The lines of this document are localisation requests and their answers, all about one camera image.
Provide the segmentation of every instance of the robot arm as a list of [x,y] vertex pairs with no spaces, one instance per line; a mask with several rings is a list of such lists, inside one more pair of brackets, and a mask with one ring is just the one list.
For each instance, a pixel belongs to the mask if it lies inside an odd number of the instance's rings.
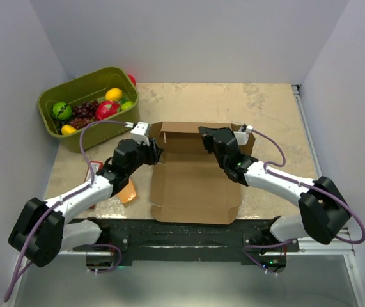
[[68,223],[92,204],[120,192],[137,168],[159,162],[163,149],[148,137],[149,130],[150,125],[147,123],[135,125],[131,131],[132,139],[120,141],[113,157],[105,162],[91,180],[45,201],[38,198],[29,200],[10,234],[9,244],[21,251],[35,224],[52,207],[53,210],[31,237],[24,256],[38,267],[43,267],[61,250],[95,243],[101,235],[101,229],[94,222]]
[[219,167],[229,179],[244,186],[264,189],[300,209],[295,216],[275,217],[266,229],[251,238],[252,244],[272,245],[307,236],[329,244],[349,220],[350,214],[343,207],[316,190],[324,190],[345,202],[331,179],[297,177],[242,154],[239,145],[247,143],[252,127],[244,125],[235,132],[230,128],[199,127],[199,132],[205,149],[215,154]]

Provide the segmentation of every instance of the green basket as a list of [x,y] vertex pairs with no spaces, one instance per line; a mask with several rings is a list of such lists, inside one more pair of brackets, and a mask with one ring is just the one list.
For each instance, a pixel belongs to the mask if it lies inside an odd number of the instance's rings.
[[[60,84],[40,95],[37,106],[43,118],[44,124],[50,135],[58,138],[72,152],[80,152],[79,138],[82,129],[63,136],[58,134],[55,119],[52,117],[52,108],[56,102],[66,102],[71,107],[82,104],[85,101],[105,100],[105,93],[111,88],[123,90],[123,96],[134,102],[134,105],[125,111],[112,115],[106,120],[119,120],[121,122],[139,121],[139,94],[128,75],[120,68],[106,67],[96,72]],[[83,137],[83,147],[88,149],[107,139],[129,130],[122,125],[101,123],[87,129]]]

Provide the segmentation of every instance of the marble surface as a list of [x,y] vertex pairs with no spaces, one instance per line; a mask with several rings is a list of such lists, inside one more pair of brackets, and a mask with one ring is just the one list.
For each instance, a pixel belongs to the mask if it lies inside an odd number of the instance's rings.
[[[289,84],[242,83],[139,83],[141,120],[155,123],[222,122],[247,123],[276,140],[283,148],[287,165],[284,171],[315,178],[296,101]],[[105,161],[112,156],[119,140],[129,133],[110,139],[87,151],[91,160]],[[277,149],[256,136],[253,156],[261,161],[281,161]],[[82,155],[60,146],[46,198],[57,196],[83,183],[87,165]],[[149,219],[148,201],[151,168],[143,166],[133,175],[138,200],[124,207],[117,197],[102,201],[79,217]],[[292,204],[268,192],[242,187],[242,204],[238,219],[270,219],[298,212]]]

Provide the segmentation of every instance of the open cardboard box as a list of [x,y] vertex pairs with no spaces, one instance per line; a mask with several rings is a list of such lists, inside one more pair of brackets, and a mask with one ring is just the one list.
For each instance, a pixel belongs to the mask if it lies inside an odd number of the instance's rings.
[[[152,216],[161,222],[230,224],[242,202],[240,184],[228,179],[215,155],[208,153],[198,127],[231,127],[230,123],[154,123],[150,137],[164,149],[161,162],[153,167],[150,201]],[[241,146],[251,155],[254,136]]]

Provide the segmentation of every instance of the wooden table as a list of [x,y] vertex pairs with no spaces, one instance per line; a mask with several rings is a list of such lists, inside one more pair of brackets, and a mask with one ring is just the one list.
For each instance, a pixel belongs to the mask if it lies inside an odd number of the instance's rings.
[[[222,122],[249,124],[276,140],[283,148],[284,171],[315,178],[315,169],[297,104],[289,84],[242,83],[139,83],[141,120],[148,123]],[[105,161],[113,155],[119,140],[129,132],[87,151],[91,160]],[[261,161],[281,161],[277,149],[256,136],[253,155]],[[87,165],[82,155],[60,146],[46,198],[62,194],[83,183]],[[102,201],[79,217],[150,219],[148,201],[151,168],[143,166],[133,175],[139,199],[124,207],[117,197]],[[273,194],[242,187],[238,219],[270,219],[288,216],[297,208]]]

